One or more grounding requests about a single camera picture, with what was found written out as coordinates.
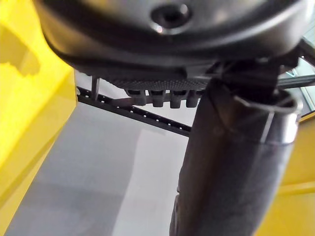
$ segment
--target black plastic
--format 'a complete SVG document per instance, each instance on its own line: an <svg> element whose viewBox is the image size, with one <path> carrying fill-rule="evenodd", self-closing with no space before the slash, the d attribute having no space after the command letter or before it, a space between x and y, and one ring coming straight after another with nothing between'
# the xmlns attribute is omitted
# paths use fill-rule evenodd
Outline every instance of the black plastic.
<svg viewBox="0 0 315 236"><path fill-rule="evenodd" d="M198 105L171 236L252 236L285 171L301 104L285 91L251 101L213 80Z"/></svg>

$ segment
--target grey floor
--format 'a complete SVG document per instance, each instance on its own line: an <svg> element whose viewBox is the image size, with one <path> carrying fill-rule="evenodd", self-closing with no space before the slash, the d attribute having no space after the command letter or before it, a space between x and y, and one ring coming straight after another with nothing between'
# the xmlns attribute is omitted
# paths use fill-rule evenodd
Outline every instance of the grey floor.
<svg viewBox="0 0 315 236"><path fill-rule="evenodd" d="M78 104L6 236L167 236L186 137Z"/></svg>

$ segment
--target yellow panel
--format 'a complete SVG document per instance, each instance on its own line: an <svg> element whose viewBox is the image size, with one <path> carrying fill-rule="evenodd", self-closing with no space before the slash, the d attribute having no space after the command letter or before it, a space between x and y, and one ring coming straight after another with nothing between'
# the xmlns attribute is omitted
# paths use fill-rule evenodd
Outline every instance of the yellow panel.
<svg viewBox="0 0 315 236"><path fill-rule="evenodd" d="M30 0L0 1L0 235L76 105Z"/></svg>
<svg viewBox="0 0 315 236"><path fill-rule="evenodd" d="M256 236L315 236L314 115L300 122L278 195Z"/></svg>

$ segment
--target black metal rail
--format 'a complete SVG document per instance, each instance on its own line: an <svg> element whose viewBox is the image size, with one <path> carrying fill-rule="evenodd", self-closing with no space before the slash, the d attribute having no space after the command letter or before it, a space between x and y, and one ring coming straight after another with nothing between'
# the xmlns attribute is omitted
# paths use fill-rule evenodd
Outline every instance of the black metal rail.
<svg viewBox="0 0 315 236"><path fill-rule="evenodd" d="M79 102L189 137L191 127L188 125L173 121L151 112L147 112L128 104L114 106L113 103L115 104L115 99L98 93L95 95L95 92L92 93L92 91L85 88L77 88L80 91L80 94L77 94Z"/></svg>

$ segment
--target yellow wall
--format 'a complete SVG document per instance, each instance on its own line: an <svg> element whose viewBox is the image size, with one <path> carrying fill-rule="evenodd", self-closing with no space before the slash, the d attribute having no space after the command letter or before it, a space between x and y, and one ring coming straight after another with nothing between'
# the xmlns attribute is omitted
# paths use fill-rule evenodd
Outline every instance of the yellow wall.
<svg viewBox="0 0 315 236"><path fill-rule="evenodd" d="M32 2L0 1L0 236L75 105L73 69L47 46Z"/></svg>

